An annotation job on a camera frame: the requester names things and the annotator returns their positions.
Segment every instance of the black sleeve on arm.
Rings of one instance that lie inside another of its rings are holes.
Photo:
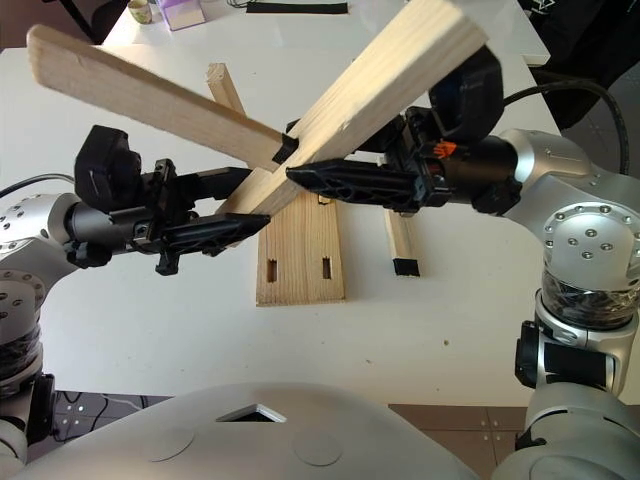
[[[552,62],[562,62],[571,55],[576,43],[605,1],[555,0],[553,10],[537,29],[538,35],[551,54]]]

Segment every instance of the white table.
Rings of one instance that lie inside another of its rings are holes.
[[[203,95],[207,63],[227,62],[247,112],[274,127],[304,113],[351,61],[336,50],[109,50]],[[532,84],[519,56],[501,60],[507,94]],[[47,171],[71,173],[94,123],[128,132],[145,170],[164,157],[180,173],[240,165],[37,86],[25,50],[0,55],[1,185]],[[510,126],[557,133],[539,97],[509,107],[496,130]],[[67,188],[42,183],[12,198]],[[154,273],[155,257],[119,256],[52,291],[41,317],[46,370],[64,390],[176,395],[282,380],[338,385],[381,402],[526,404],[530,390],[514,378],[513,357],[540,285],[538,242],[467,206],[423,210],[415,217],[423,276],[398,278],[381,209],[340,207],[346,303],[256,308],[256,238],[215,259],[185,256],[170,278]],[[640,401],[639,352],[623,395],[630,402]]]
[[[292,3],[311,0],[290,0]],[[523,55],[543,65],[549,52],[516,0],[453,0],[490,37],[499,52]],[[404,0],[350,0],[349,15],[247,15],[225,0],[202,1],[207,23],[170,32],[155,5],[154,23],[140,25],[124,11],[105,46],[136,43],[242,47],[338,48],[359,53],[404,6]]]

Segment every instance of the light wooden slat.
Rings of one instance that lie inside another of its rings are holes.
[[[412,0],[291,130],[300,145],[268,181],[249,175],[219,212],[273,215],[299,192],[287,167],[342,158],[487,40],[445,0]]]
[[[236,87],[233,84],[233,80],[231,80],[231,74],[224,63],[209,64],[207,85],[209,85],[211,95],[213,95],[216,102],[246,115]]]
[[[418,259],[414,250],[409,222],[410,218],[384,209],[384,219],[389,237],[389,249],[396,275],[419,277]]]
[[[281,133],[51,28],[27,36],[36,81],[269,171]]]
[[[216,102],[244,113],[223,63],[211,64],[207,85]],[[268,178],[271,174],[254,170]],[[302,192],[258,234],[256,305],[343,301],[344,280],[335,202]]]

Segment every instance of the black cable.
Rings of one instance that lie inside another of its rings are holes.
[[[246,2],[239,2],[238,0],[227,0],[227,5],[233,8],[247,8],[247,5],[255,1],[256,0],[247,0]]]
[[[62,395],[64,396],[64,398],[67,400],[67,402],[74,404],[74,403],[78,403],[78,400],[80,400],[80,397],[82,396],[83,392],[78,392],[78,395],[76,396],[75,399],[71,400],[69,398],[69,395],[67,394],[67,392],[62,392]]]
[[[107,397],[102,397],[102,398],[104,398],[104,407],[102,407],[102,410],[98,412],[98,415],[96,415],[96,418],[93,419],[93,423],[91,424],[91,429],[89,430],[88,433],[91,433],[96,429],[96,424],[98,423],[98,420],[100,420],[100,417],[102,416],[102,414],[105,412],[107,407],[109,407],[109,399]]]
[[[75,184],[75,180],[70,175],[65,175],[63,173],[45,173],[44,175],[36,175],[35,177],[21,180],[7,188],[0,190],[0,198],[6,197],[10,193],[20,190],[21,188],[28,187],[29,185],[33,185],[34,183],[44,182],[45,180],[64,180],[66,182]]]
[[[544,94],[557,90],[586,90],[602,98],[604,103],[607,104],[607,107],[611,111],[613,123],[615,124],[616,132],[618,134],[618,143],[620,146],[620,166],[618,171],[623,175],[629,175],[629,167],[631,165],[629,154],[629,135],[627,134],[627,127],[624,124],[622,112],[620,111],[618,102],[616,102],[615,98],[613,98],[613,95],[611,95],[605,88],[601,87],[597,83],[584,79],[562,80],[558,82],[546,83],[531,88],[525,88],[520,92],[509,95],[504,99],[504,105],[506,107],[513,102],[517,102],[522,98],[535,95],[537,93]]]

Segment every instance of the wooden strip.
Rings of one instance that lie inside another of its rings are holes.
[[[38,25],[27,35],[36,81],[273,171],[281,133],[107,52]]]
[[[271,218],[258,241],[256,304],[307,305],[345,299],[336,202],[302,192]]]
[[[211,63],[207,71],[207,85],[216,102],[246,115],[231,74],[224,63]]]
[[[288,167],[353,152],[486,40],[446,0],[412,0],[291,130],[291,157],[268,181],[249,175],[218,211],[277,213],[300,191]]]
[[[413,249],[409,225],[411,219],[402,217],[399,213],[386,208],[384,209],[384,219],[396,275],[419,277],[420,268]]]

